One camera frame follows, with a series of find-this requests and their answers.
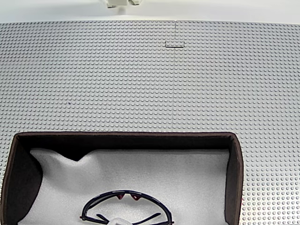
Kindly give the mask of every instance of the sunglasses frame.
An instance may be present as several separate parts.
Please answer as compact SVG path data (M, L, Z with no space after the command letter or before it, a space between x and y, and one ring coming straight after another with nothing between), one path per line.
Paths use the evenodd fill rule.
M100 204L101 202L103 202L107 199L113 198L113 197L117 197L118 199L121 200L123 198L123 196L126 195L126 194L131 195L132 198L136 201L138 201L140 198L147 199L150 202L152 202L152 203L156 204L157 206L159 206L165 212L165 215L167 217L167 221L157 223L157 224L151 224L151 225L172 225L174 223L172 221L171 212L159 200L157 200L156 198L151 197L150 195L143 194L141 192L131 191L131 190L110 191L110 192L106 192L106 193L103 193L101 195L98 195L98 196L92 198L91 200L89 200L85 204L85 206L82 210L82 215L80 216L80 218L83 221L86 220L86 221L90 221L90 222L94 222L94 223L98 223L98 224L105 224L105 225L108 224L108 221L88 217L87 216L88 210L94 208L96 205Z

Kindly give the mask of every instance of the gray lego baseplate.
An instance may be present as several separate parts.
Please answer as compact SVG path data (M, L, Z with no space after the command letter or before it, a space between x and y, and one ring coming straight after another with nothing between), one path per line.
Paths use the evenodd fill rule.
M234 132L241 225L300 224L300 26L0 24L0 175L24 131Z

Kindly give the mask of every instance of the dark brown box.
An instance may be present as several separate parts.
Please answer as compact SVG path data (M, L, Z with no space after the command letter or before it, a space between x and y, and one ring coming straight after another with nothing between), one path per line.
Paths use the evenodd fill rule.
M78 161L95 149L229 149L225 190L225 219L238 225L243 186L240 143L233 133L92 133L28 132L14 136L4 176L0 218L2 225L16 225L32 207L43 172L30 154L32 148L52 149Z

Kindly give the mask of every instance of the sunglasses nose pad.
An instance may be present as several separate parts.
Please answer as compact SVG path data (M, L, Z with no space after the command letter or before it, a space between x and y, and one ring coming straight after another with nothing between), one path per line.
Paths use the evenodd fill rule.
M117 198L118 198L119 200L121 200L123 197L124 197L124 195L117 195Z
M112 219L107 225L132 225L132 224L124 219L115 218Z
M136 196L136 195L133 195L133 194L130 194L130 195L136 201L138 201L141 198L140 196Z

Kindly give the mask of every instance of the white object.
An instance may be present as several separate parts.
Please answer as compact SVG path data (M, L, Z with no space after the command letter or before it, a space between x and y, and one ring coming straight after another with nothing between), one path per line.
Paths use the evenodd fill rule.
M172 213L178 225L227 225L225 183L227 150L96 150L78 162L51 150L32 150L43 180L29 213L18 225L85 225L79 216L93 197L114 190L151 195ZM97 218L130 223L162 213L150 224L166 221L155 204L125 195L88 211Z
M136 5L141 4L142 0L130 0L130 2L136 6Z
M107 7L127 6L129 1L132 5L139 5L142 2L142 0L107 0Z
M107 0L107 7L127 6L128 0Z
M108 225L132 225L130 222L124 220L124 219L121 219L121 218L115 218L115 219L112 219Z

